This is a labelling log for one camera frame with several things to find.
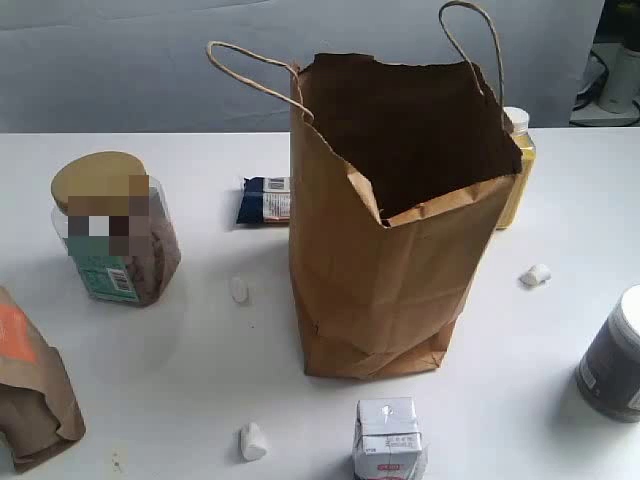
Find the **white marshmallow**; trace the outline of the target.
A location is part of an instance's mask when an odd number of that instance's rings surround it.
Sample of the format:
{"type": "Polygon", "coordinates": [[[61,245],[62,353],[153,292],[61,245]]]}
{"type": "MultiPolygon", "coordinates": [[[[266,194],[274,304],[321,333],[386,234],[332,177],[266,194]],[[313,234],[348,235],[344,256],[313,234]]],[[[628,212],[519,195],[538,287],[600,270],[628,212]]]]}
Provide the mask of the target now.
{"type": "Polygon", "coordinates": [[[239,445],[241,455],[247,462],[260,460],[268,453],[266,437],[255,422],[249,422],[241,427],[239,445]]]}
{"type": "Polygon", "coordinates": [[[240,305],[249,301],[249,287],[246,281],[240,277],[232,277],[229,282],[230,294],[232,299],[240,305]]]}
{"type": "Polygon", "coordinates": [[[531,266],[520,277],[519,281],[526,288],[536,288],[552,278],[550,268],[543,264],[535,264],[531,266]]]}

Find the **brown paper shopping bag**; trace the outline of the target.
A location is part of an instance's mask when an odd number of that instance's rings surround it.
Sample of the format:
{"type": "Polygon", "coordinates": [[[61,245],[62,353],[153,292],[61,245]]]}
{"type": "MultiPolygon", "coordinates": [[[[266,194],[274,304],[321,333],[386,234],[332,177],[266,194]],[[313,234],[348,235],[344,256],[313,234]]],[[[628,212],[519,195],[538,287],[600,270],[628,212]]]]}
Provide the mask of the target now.
{"type": "Polygon", "coordinates": [[[437,369],[521,171],[504,89],[462,56],[289,66],[289,270],[304,369],[437,369]]]}

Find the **white marshmallow front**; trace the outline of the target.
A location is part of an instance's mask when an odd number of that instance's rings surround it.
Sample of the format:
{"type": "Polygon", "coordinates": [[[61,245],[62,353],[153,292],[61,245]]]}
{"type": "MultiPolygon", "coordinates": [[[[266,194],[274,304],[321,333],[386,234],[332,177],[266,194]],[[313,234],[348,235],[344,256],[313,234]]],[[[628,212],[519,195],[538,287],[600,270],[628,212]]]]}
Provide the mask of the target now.
{"type": "Polygon", "coordinates": [[[247,462],[260,460],[268,453],[266,437],[255,422],[249,422],[241,427],[239,445],[241,455],[247,462]]]}

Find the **dark blue snack packet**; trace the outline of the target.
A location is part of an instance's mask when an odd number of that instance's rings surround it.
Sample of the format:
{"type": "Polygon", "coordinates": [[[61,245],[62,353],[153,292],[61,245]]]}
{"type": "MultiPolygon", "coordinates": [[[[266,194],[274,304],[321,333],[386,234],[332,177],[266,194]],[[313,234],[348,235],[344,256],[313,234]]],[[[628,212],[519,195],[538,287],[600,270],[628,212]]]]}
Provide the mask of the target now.
{"type": "Polygon", "coordinates": [[[236,223],[239,225],[288,224],[290,178],[245,178],[236,223]]]}

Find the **clear jar of almonds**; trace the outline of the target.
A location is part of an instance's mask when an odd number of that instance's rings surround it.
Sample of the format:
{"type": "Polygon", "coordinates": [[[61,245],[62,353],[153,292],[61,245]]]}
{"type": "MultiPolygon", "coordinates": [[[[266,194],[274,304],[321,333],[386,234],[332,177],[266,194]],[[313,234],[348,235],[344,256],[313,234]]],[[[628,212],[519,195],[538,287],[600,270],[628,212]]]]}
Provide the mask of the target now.
{"type": "Polygon", "coordinates": [[[50,191],[51,221],[88,295],[145,307],[181,261],[161,183],[125,152],[82,156],[61,168],[50,191]]]}

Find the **grey white milk carton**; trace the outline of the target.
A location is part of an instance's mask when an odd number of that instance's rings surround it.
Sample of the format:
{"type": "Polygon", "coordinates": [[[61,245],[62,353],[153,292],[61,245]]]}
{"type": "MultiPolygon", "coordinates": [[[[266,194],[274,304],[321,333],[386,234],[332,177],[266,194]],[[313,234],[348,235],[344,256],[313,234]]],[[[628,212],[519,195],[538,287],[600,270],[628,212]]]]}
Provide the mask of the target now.
{"type": "Polygon", "coordinates": [[[352,461],[355,479],[422,479],[427,450],[411,397],[359,400],[352,461]]]}

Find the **dark grey canister white lid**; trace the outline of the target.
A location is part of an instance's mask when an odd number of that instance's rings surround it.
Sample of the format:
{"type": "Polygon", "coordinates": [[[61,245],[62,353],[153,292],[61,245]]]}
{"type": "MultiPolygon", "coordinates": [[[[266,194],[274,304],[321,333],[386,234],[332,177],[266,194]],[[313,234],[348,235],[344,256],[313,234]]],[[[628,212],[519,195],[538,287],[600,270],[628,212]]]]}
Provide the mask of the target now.
{"type": "Polygon", "coordinates": [[[625,290],[575,372],[584,400],[620,422],[639,421],[639,287],[625,290]]]}

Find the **white stand in background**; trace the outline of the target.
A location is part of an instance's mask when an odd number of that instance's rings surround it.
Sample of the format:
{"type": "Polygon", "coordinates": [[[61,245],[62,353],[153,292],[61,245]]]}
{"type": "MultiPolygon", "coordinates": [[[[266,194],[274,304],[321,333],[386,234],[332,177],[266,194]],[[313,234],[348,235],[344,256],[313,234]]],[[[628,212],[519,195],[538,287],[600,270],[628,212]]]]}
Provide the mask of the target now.
{"type": "Polygon", "coordinates": [[[639,52],[619,43],[592,46],[569,124],[639,126],[639,52]]]}

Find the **brown kraft pouch orange label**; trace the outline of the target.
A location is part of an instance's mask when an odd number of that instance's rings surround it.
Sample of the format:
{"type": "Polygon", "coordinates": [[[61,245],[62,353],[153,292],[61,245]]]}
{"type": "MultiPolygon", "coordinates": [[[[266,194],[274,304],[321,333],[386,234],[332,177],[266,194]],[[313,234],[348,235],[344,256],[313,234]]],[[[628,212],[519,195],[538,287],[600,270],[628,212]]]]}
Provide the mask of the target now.
{"type": "Polygon", "coordinates": [[[6,289],[1,290],[1,435],[21,474],[86,434],[59,354],[6,289]]]}

